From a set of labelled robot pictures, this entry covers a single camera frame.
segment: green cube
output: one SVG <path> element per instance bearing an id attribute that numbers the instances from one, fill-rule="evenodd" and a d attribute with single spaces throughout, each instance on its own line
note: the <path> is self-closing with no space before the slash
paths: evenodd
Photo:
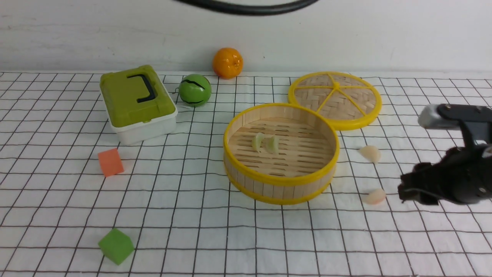
<path id="1" fill-rule="evenodd" d="M 114 228 L 98 243 L 104 256 L 120 265 L 135 250 L 129 236 Z"/>

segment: orange cube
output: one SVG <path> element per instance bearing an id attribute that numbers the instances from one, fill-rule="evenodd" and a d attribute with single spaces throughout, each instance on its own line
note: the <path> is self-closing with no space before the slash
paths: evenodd
<path id="1" fill-rule="evenodd" d="M 97 157 L 99 158 L 99 165 L 105 177 L 113 176 L 124 171 L 117 148 L 101 152 Z"/>

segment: green toy ball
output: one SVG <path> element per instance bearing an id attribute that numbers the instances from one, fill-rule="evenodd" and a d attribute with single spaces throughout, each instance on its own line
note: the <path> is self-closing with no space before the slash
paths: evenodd
<path id="1" fill-rule="evenodd" d="M 192 107 L 205 104 L 212 95 L 212 87 L 207 78 L 199 74 L 186 76 L 178 89 L 181 100 Z"/>

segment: orange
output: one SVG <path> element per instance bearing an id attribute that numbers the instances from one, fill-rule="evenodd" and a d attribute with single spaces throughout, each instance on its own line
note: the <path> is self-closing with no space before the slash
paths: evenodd
<path id="1" fill-rule="evenodd" d="M 217 76 L 231 79 L 243 71 L 243 57 L 234 48 L 222 48 L 215 54 L 212 66 Z"/>

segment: white plastic container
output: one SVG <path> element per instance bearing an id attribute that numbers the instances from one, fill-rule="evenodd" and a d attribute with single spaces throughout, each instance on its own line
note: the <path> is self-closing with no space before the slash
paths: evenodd
<path id="1" fill-rule="evenodd" d="M 174 107 L 176 110 L 173 113 L 154 118 L 150 122 L 139 122 L 119 128 L 114 127 L 111 120 L 109 120 L 109 124 L 111 124 L 111 129 L 118 135 L 121 144 L 135 144 L 147 139 L 172 133 L 176 129 L 176 116 L 178 115 L 178 107 L 176 107 L 176 104 L 174 104 Z"/>
<path id="2" fill-rule="evenodd" d="M 121 144 L 175 130 L 178 108 L 151 66 L 103 74 L 99 86 L 109 123 Z"/>

